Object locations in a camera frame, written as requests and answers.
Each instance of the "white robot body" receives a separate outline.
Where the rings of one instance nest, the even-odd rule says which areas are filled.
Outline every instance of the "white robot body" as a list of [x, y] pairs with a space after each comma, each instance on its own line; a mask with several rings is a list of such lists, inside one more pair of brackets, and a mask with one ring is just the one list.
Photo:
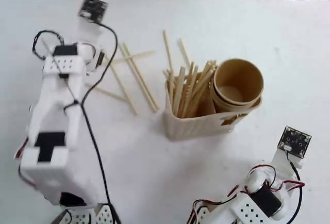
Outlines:
[[47, 56], [20, 165], [21, 173], [49, 202], [71, 209], [97, 205], [96, 187], [75, 156], [84, 122], [81, 106], [70, 106], [74, 100], [81, 102], [86, 64], [94, 53], [93, 47], [78, 43], [57, 46], [54, 55]]

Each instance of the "cup rim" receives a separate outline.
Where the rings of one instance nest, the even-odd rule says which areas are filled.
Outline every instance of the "cup rim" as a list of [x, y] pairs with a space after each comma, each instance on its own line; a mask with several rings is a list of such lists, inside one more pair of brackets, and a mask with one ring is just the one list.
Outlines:
[[[218, 72], [219, 68], [221, 67], [221, 65], [223, 65], [225, 62], [228, 62], [228, 61], [231, 61], [231, 60], [241, 60], [241, 61], [244, 61], [244, 62], [249, 63], [250, 65], [252, 65], [259, 72], [259, 74], [261, 76], [261, 82], [262, 82], [261, 91], [260, 91], [259, 95], [257, 97], [255, 97], [254, 99], [252, 99], [251, 101], [248, 101], [248, 102], [237, 102], [237, 101], [231, 100], [231, 99], [227, 98], [225, 95], [223, 95], [219, 91], [219, 89], [218, 89], [217, 82], [216, 82], [217, 72]], [[223, 62], [221, 62], [220, 65], [217, 66], [217, 69], [216, 69], [216, 71], [214, 72], [214, 75], [213, 75], [213, 85], [214, 85], [214, 89], [215, 89], [218, 97], [222, 98], [222, 100], [224, 100], [228, 104], [230, 104], [230, 105], [236, 105], [236, 106], [237, 105], [238, 106], [248, 105], [248, 104], [251, 104], [252, 102], [256, 102], [256, 100], [260, 98], [260, 96], [261, 96], [261, 94], [263, 92], [263, 76], [262, 76], [262, 73], [260, 72], [260, 70], [257, 68], [257, 66], [254, 65], [252, 62], [250, 62], [248, 60], [240, 59], [240, 58], [231, 58], [231, 59], [224, 60]]]

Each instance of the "black rectangle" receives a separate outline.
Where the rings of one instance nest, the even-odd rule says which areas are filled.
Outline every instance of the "black rectangle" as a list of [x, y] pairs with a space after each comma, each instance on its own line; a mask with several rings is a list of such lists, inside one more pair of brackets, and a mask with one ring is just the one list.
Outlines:
[[77, 44], [56, 46], [53, 52], [53, 56], [63, 55], [78, 55]]
[[100, 23], [104, 13], [108, 7], [108, 3], [99, 0], [84, 0], [78, 16], [88, 21]]

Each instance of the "circuit board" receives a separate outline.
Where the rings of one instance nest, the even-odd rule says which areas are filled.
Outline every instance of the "circuit board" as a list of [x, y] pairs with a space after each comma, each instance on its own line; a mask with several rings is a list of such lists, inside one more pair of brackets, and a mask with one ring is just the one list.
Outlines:
[[299, 158], [304, 158], [310, 140], [310, 135], [286, 126], [277, 148], [288, 151]]
[[84, 0], [78, 16], [92, 22], [100, 23], [108, 4], [99, 0]]

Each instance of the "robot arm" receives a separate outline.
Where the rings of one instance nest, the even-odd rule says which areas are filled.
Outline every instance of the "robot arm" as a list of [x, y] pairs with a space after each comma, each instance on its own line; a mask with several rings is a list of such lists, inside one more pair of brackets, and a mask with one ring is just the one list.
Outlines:
[[297, 181], [300, 177], [296, 168], [302, 168], [302, 159], [307, 150], [311, 136], [286, 127], [278, 149], [270, 165], [258, 165], [251, 169], [243, 186], [238, 185], [222, 202], [209, 203], [198, 211], [194, 204], [191, 217], [187, 223], [200, 224], [251, 224], [280, 223], [291, 209], [292, 190], [305, 184]]

